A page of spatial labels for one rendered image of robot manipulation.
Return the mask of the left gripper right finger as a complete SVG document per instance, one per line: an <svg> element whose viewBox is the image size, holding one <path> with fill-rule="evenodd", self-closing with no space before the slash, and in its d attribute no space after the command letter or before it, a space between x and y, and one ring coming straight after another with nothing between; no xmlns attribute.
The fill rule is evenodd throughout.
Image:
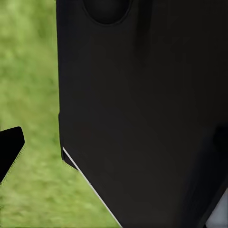
<svg viewBox="0 0 228 228"><path fill-rule="evenodd" d="M228 128L217 126L213 143L228 165Z"/></svg>

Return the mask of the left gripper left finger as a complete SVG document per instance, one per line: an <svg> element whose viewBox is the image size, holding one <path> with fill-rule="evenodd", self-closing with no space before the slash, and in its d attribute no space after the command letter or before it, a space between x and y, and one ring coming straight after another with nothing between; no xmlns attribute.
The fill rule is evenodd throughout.
<svg viewBox="0 0 228 228"><path fill-rule="evenodd" d="M24 144L24 135L20 126L0 132L0 183Z"/></svg>

